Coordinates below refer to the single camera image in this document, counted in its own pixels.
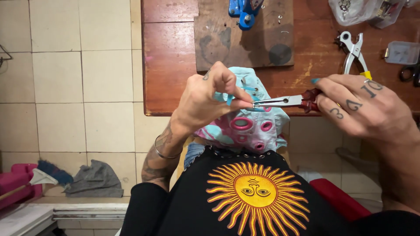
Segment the pliers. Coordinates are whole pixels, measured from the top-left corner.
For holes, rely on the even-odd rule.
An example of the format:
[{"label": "pliers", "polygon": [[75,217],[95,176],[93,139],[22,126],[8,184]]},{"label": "pliers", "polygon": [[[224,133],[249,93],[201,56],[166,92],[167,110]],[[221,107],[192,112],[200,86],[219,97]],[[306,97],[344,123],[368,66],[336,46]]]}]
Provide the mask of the pliers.
[{"label": "pliers", "polygon": [[344,61],[343,66],[343,74],[349,74],[350,67],[356,58],[360,65],[362,66],[363,72],[360,73],[360,75],[372,79],[372,76],[370,75],[370,71],[368,71],[368,67],[366,66],[366,62],[363,59],[362,55],[362,44],[363,44],[363,33],[360,33],[357,36],[357,42],[356,44],[353,44],[352,42],[352,35],[348,31],[344,31],[336,38],[336,43],[344,49],[344,51],[347,53],[346,60]]},{"label": "pliers", "polygon": [[316,96],[322,93],[319,89],[306,90],[301,95],[284,96],[271,98],[252,103],[253,108],[256,107],[273,107],[273,108],[301,108],[305,113],[310,111],[319,111],[318,105],[315,103]]}]

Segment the blue broom bristles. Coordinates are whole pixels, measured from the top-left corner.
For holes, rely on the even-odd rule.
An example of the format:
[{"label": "blue broom bristles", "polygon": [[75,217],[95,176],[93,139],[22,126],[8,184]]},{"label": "blue broom bristles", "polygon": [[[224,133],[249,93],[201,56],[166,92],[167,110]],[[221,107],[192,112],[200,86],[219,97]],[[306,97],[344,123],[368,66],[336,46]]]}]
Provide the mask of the blue broom bristles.
[{"label": "blue broom bristles", "polygon": [[69,173],[64,170],[60,170],[57,166],[45,160],[38,161],[37,169],[55,178],[62,186],[71,184],[74,181],[73,177]]}]

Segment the yellow handle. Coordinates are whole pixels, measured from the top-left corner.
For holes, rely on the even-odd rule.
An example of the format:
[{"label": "yellow handle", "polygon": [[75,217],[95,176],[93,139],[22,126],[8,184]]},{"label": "yellow handle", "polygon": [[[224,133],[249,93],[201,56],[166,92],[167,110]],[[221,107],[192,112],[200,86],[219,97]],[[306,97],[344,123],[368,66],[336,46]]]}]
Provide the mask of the yellow handle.
[{"label": "yellow handle", "polygon": [[12,194],[14,194],[14,193],[18,192],[19,190],[24,189],[24,188],[25,188],[26,186],[28,186],[28,185],[31,185],[31,184],[30,184],[30,183],[28,183],[28,184],[22,185],[22,186],[18,187],[17,189],[14,189],[14,190],[12,190],[12,191],[10,191],[10,192],[8,192],[8,193],[5,193],[5,194],[1,195],[1,196],[0,196],[0,201],[1,201],[1,200],[3,200],[3,199],[5,199],[6,197],[8,197],[8,196],[10,196],[10,195],[12,195]]},{"label": "yellow handle", "polygon": [[362,73],[360,73],[360,75],[366,77],[367,79],[372,80],[372,76],[370,75],[370,71],[362,72]]}]

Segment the wooden broom handle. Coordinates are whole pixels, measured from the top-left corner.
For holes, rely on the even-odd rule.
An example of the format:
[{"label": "wooden broom handle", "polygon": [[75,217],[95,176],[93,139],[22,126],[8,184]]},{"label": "wooden broom handle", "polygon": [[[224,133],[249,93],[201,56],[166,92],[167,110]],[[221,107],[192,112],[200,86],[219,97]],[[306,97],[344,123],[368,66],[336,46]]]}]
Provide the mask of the wooden broom handle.
[{"label": "wooden broom handle", "polygon": [[12,190],[12,191],[10,191],[8,193],[5,193],[5,194],[1,195],[0,196],[0,201],[3,200],[3,199],[5,199],[6,197],[12,195],[12,194],[14,194],[14,193],[16,193],[16,192],[24,189],[26,186],[30,186],[30,185],[31,185],[30,183],[27,183],[25,185],[22,185],[22,186],[18,187],[17,189],[14,189],[14,190]]}]

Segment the broom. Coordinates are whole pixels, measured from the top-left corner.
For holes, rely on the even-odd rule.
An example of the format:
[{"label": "broom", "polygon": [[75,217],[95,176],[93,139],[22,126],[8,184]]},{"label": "broom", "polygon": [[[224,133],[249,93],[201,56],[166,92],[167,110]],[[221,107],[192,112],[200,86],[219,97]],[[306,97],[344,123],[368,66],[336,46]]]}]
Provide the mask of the broom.
[{"label": "broom", "polygon": [[57,166],[45,160],[39,160],[38,166],[32,171],[34,172],[34,176],[29,183],[1,195],[0,201],[26,188],[27,186],[35,184],[60,184],[65,187],[67,184],[73,183],[73,177],[69,173],[64,170],[60,170]]}]

